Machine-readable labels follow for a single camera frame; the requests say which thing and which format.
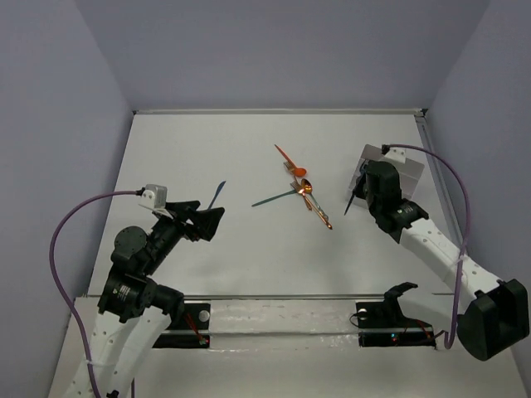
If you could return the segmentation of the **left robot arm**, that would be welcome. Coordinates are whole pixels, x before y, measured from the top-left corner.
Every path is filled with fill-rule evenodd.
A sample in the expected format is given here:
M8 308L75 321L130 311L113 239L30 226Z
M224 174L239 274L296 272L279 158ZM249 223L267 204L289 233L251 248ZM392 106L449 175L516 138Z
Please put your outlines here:
M184 321L200 347L207 347L182 292L156 283L152 274L182 240L210 241L224 208L201 209L199 201L156 206L151 231L139 226L121 230L114 239L111 268L97 303L95 326L84 342L81 361L67 397L125 397L164 330Z

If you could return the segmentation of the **copper metal spoon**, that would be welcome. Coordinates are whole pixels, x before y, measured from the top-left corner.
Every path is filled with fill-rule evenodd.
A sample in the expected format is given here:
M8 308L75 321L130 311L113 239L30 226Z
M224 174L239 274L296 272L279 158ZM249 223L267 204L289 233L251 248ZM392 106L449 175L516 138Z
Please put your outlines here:
M306 178L302 178L301 179L301 186L304 188L304 192L309 195L309 197L311 198L311 200L313 201L313 203L315 204L316 208L317 208L317 211L319 212L319 214L326 220L326 221L329 221L329 217L328 215L324 212L324 210L321 208L321 206L319 205L319 203L316 201L316 199L314 198L313 196L313 187L311 185L311 183L306 179Z

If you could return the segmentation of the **blue plastic knife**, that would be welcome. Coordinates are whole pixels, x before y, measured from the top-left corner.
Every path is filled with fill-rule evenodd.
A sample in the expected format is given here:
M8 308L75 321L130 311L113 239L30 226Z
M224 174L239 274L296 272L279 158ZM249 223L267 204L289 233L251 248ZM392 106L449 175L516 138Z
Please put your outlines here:
M219 183L219 185L217 186L217 189L213 195L213 198L211 199L207 209L210 210L213 208L213 205L215 204L216 202L216 199L219 197L220 193L222 192L222 189L224 188L225 184L226 184L227 181L222 181Z

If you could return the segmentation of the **blue plastic fork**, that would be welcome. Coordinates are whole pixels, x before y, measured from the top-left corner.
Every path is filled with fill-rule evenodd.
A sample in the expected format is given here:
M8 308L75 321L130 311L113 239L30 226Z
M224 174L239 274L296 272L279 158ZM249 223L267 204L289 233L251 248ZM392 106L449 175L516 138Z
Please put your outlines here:
M366 194L365 194L366 177L365 172L361 172L353 181L353 187L350 190L347 206L344 211L346 215L352 206L366 206Z

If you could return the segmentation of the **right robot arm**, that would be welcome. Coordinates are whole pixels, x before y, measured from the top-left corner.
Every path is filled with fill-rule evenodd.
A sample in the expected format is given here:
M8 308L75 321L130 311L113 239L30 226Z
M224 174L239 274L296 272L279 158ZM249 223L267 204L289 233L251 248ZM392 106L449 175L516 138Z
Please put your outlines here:
M368 160L355 188L378 227L412 252L453 289L450 310L437 326L454 330L464 349L487 361L530 334L528 291L503 281L461 253L415 202L402 195L395 166Z

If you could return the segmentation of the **teal plastic knife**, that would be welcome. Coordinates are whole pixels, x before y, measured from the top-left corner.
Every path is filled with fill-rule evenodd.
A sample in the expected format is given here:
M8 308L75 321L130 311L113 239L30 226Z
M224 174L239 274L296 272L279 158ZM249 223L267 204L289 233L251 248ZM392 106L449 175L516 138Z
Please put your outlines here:
M253 203L253 204L251 205L251 207L262 206L262 205L264 205L264 204L266 204L266 203L269 203L269 202L275 201L275 200L280 199L280 198L282 198L282 197L287 197L287 196L289 196L289 195L293 195L293 194L295 194L295 193L296 193L296 190L291 189L290 191L283 192L283 193L281 193L281 194L278 194L278 195L275 195L275 196L272 196L272 197L268 197L268 198L263 199L263 200L261 200L261 201L258 201L258 202L256 202L256 203Z

